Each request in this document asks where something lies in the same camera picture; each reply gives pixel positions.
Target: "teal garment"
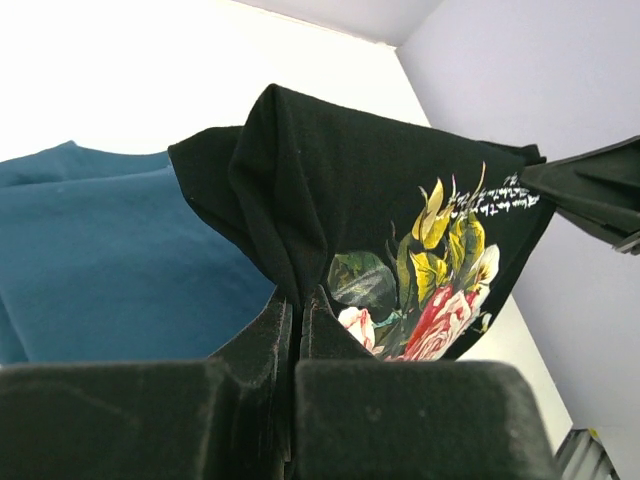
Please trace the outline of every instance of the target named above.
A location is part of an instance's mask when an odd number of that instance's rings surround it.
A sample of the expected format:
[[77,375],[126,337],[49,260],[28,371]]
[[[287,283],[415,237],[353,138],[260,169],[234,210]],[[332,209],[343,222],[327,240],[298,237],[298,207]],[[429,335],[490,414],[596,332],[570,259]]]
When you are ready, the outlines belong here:
[[68,142],[0,163],[0,364],[205,357],[273,288],[166,153]]

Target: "white surface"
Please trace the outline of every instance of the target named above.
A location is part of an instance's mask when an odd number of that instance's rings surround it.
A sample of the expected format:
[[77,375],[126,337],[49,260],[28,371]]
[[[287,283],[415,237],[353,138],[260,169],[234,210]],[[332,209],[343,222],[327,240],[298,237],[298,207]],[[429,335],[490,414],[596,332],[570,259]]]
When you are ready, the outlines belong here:
[[[640,2],[447,0],[398,55],[437,128],[551,160],[640,134]],[[640,478],[640,258],[557,217],[515,297],[569,411]]]
[[388,45],[402,45],[443,0],[238,0]]
[[[272,82],[427,124],[392,49],[215,0],[4,2],[0,49],[3,159],[70,139],[163,150],[243,123]],[[466,357],[519,367],[558,445],[566,411],[513,302]]]

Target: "bouquet print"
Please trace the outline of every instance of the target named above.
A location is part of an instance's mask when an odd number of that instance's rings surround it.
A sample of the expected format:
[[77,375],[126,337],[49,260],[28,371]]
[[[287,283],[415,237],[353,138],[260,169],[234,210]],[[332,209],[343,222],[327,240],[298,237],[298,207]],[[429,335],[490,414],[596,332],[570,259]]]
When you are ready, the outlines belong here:
[[482,304],[498,273],[500,249],[485,245],[485,231],[474,213],[484,179],[466,195],[464,208],[451,179],[443,207],[440,179],[410,232],[386,250],[390,269],[371,252],[337,254],[327,284],[331,296],[349,305],[338,320],[362,345],[383,360],[437,360],[476,321],[488,328]]

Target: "blue cloth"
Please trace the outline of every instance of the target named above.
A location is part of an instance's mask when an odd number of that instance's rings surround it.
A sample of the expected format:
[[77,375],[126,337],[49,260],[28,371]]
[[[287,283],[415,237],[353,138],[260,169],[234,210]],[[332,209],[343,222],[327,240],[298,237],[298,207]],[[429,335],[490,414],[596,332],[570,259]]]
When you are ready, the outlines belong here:
[[205,357],[273,288],[166,153],[68,142],[0,163],[0,364]]

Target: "folded blue fabric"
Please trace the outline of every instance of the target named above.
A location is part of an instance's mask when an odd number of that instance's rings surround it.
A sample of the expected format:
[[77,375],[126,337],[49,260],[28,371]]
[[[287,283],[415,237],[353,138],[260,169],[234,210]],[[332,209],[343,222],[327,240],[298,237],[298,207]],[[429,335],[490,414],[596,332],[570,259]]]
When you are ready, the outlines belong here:
[[273,288],[166,153],[68,142],[0,163],[0,364],[205,357]]

